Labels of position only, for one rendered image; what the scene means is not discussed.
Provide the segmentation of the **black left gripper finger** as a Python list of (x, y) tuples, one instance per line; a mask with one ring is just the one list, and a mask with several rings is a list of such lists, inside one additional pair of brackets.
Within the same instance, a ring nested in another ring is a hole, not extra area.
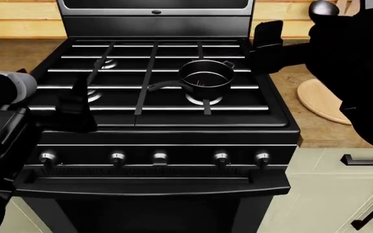
[(76, 113), (76, 98), (73, 96), (61, 96), (58, 99), (56, 111), (61, 114), (75, 114)]
[(97, 124), (91, 113), (87, 95), (87, 75), (80, 75), (70, 93), (71, 127), (78, 132), (94, 132)]

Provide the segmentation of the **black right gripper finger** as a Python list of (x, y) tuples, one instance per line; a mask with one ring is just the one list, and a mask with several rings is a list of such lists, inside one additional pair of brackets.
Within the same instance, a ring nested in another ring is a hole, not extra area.
[(257, 25), (254, 29), (253, 48), (282, 46), (283, 24), (283, 21), (269, 21)]

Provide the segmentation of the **round light wooden plate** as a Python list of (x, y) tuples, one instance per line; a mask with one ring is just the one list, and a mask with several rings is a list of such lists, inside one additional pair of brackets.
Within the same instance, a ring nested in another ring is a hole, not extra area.
[(297, 98), (303, 106), (322, 118), (338, 124), (352, 125), (339, 110), (342, 101), (318, 79), (301, 83), (297, 87)]

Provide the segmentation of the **silver stove control knob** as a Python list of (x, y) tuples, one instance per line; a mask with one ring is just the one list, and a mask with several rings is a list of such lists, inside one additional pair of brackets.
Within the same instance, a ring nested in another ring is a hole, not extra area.
[(218, 168), (224, 168), (229, 164), (229, 155), (226, 151), (215, 151), (213, 161)]
[(269, 164), (270, 156), (266, 152), (260, 152), (254, 156), (254, 161), (260, 169), (263, 169)]
[(39, 156), (40, 162), (44, 165), (46, 168), (53, 168), (57, 165), (58, 157), (56, 156), (56, 153), (53, 151), (44, 151)]
[(168, 164), (168, 155), (165, 151), (155, 151), (152, 156), (154, 166), (166, 166)]
[(123, 151), (113, 151), (110, 155), (111, 164), (116, 168), (121, 168), (125, 164), (126, 155)]

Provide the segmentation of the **black cast iron stove grate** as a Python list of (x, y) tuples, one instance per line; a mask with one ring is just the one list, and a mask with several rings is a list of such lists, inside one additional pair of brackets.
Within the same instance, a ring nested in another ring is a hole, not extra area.
[(269, 104), (263, 97), (257, 79), (248, 67), (240, 46), (233, 41), (159, 45), (148, 86), (178, 80), (180, 68), (196, 60), (230, 61), (235, 64), (230, 91), (215, 100), (195, 100), (181, 87), (164, 87), (157, 91), (149, 91), (147, 87), (142, 112), (202, 112), (209, 115), (269, 111)]
[(38, 79), (29, 100), (33, 111), (54, 111), (78, 80), (89, 80), (86, 98), (92, 111), (134, 111), (154, 44), (77, 41), (59, 55)]

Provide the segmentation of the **black gas range stove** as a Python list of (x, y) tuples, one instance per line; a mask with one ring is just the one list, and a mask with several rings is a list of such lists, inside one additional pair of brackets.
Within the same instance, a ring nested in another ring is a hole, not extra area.
[[(63, 42), (40, 63), (39, 79), (77, 41), (148, 42), (152, 68), (161, 44), (248, 40), (250, 16), (65, 16)], [(40, 215), (63, 214), (78, 233), (257, 233), (276, 195), (290, 190), (285, 170), (300, 130), (266, 74), (255, 74), (264, 112), (142, 112), (151, 69), (134, 111), (92, 111), (97, 130), (43, 130), (16, 181), (16, 194)], [(53, 151), (57, 165), (39, 156)], [(111, 164), (123, 151), (125, 164)], [(168, 155), (154, 166), (155, 151)], [(218, 168), (215, 151), (229, 164)], [(266, 152), (269, 164), (254, 161)]]

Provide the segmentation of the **light wooden board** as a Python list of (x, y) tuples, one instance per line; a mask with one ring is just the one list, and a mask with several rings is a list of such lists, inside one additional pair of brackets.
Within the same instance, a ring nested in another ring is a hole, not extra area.
[(340, 16), (354, 16), (360, 11), (361, 0), (337, 0), (336, 5)]

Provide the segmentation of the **cream kitchen cabinet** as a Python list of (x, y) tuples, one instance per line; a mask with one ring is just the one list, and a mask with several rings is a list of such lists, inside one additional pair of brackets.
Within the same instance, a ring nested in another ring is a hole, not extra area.
[(373, 149), (298, 148), (286, 170), (291, 190), (274, 197), (259, 233), (373, 233), (351, 225), (373, 211), (373, 166), (345, 166), (344, 154), (373, 159)]
[(63, 214), (38, 215), (21, 197), (6, 206), (0, 233), (78, 233)]

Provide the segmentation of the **black over-range microwave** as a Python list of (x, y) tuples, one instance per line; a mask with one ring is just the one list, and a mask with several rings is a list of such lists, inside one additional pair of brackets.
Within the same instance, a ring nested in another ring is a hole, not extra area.
[(255, 0), (56, 0), (63, 16), (249, 16)]

